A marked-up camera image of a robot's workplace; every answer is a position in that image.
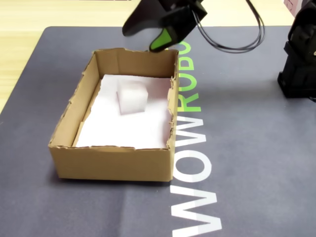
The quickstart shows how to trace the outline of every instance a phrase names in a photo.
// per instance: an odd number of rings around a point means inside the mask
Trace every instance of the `black cable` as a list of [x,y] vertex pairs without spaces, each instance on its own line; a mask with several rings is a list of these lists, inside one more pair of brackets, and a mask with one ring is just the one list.
[[258,47],[264,40],[265,35],[266,35],[266,28],[265,25],[263,23],[263,20],[261,18],[261,16],[259,15],[259,13],[257,12],[256,8],[253,6],[253,4],[251,3],[250,0],[246,0],[248,6],[250,7],[252,13],[254,14],[257,22],[258,22],[258,27],[259,27],[259,34],[257,36],[257,38],[250,44],[243,46],[243,47],[228,47],[228,46],[224,46],[219,44],[218,42],[216,42],[215,40],[213,40],[204,30],[200,19],[198,18],[198,15],[192,11],[194,19],[197,23],[197,28],[200,31],[200,33],[202,34],[202,36],[206,39],[206,41],[212,45],[214,48],[222,51],[222,52],[227,52],[227,53],[246,53],[249,51],[254,50],[256,47]]

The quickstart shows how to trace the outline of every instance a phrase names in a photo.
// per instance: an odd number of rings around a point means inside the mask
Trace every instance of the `wooden surface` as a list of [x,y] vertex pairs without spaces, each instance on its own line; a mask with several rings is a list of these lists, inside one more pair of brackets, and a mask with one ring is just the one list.
[[[122,26],[139,0],[0,0],[0,111],[43,30],[49,26]],[[266,25],[291,25],[280,0],[252,0]],[[245,0],[205,0],[204,26],[252,26]]]

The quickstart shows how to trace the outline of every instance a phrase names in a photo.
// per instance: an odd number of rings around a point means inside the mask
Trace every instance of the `desk mat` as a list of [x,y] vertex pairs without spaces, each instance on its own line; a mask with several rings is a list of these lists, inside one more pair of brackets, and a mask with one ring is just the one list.
[[[257,30],[207,28],[231,46]],[[247,54],[217,51],[197,30],[177,46],[191,102],[179,109],[174,180],[142,183],[58,179],[47,144],[80,74],[93,50],[126,39],[121,28],[47,28],[0,115],[0,236],[316,236],[316,104],[277,84],[288,31],[267,27]]]

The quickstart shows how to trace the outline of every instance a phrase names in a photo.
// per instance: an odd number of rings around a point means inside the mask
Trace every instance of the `open cardboard box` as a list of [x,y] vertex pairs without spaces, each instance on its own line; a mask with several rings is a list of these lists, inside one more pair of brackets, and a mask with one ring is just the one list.
[[[168,108],[171,129],[167,148],[75,147],[77,134],[89,115],[104,74],[170,79]],[[150,53],[114,48],[93,52],[48,145],[58,176],[70,179],[170,181],[173,177],[178,87],[177,50]]]

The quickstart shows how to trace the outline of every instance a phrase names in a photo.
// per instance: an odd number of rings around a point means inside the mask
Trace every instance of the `white foam cube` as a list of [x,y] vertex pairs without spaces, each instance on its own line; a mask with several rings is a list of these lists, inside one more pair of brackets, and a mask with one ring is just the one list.
[[118,80],[118,102],[121,115],[145,111],[147,99],[148,91],[143,82]]

